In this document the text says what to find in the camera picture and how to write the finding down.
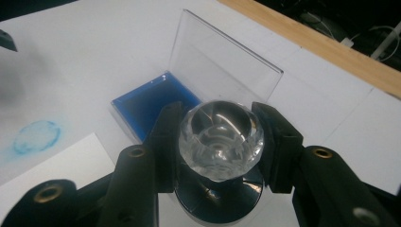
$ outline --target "black base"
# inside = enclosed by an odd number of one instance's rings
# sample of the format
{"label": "black base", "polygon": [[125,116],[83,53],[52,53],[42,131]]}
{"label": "black base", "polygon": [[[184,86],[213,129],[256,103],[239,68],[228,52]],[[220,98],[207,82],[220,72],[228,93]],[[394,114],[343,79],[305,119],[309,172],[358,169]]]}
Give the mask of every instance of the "black base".
{"label": "black base", "polygon": [[177,198],[190,215],[201,221],[223,224],[240,220],[253,210],[262,194],[263,177],[257,166],[223,183],[202,177],[185,163],[179,169]]}

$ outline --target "blue foam insert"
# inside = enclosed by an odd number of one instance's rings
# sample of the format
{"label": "blue foam insert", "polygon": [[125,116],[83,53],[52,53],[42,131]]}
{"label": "blue foam insert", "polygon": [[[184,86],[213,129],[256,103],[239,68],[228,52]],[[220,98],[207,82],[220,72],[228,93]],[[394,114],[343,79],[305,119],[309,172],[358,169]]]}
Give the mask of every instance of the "blue foam insert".
{"label": "blue foam insert", "polygon": [[176,101],[181,101],[185,111],[189,111],[201,103],[171,73],[166,72],[116,98],[112,104],[134,135],[142,142],[153,129],[163,107]]}

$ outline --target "crystal ball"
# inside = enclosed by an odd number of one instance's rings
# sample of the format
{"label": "crystal ball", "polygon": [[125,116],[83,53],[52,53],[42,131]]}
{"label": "crystal ball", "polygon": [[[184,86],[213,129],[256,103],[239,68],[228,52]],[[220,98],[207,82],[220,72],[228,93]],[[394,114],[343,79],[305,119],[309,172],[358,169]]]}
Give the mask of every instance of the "crystal ball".
{"label": "crystal ball", "polygon": [[244,175],[262,156],[263,129],[240,104],[201,103],[186,114],[180,127],[180,154],[191,169],[213,182]]}

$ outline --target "wooden edge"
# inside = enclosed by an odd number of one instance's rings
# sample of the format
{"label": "wooden edge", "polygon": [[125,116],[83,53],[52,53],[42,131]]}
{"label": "wooden edge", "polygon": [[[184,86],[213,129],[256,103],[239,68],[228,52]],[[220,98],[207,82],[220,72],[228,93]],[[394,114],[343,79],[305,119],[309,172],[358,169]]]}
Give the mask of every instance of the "wooden edge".
{"label": "wooden edge", "polygon": [[253,0],[218,0],[374,87],[401,97],[401,72]]}

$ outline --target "blue ink ring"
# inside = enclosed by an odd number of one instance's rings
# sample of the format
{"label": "blue ink ring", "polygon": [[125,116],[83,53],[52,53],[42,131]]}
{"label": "blue ink ring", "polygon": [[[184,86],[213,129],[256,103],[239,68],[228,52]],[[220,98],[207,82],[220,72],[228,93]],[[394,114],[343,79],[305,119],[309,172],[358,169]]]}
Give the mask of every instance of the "blue ink ring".
{"label": "blue ink ring", "polygon": [[51,121],[36,121],[21,129],[13,147],[19,154],[43,151],[53,147],[60,138],[60,127]]}

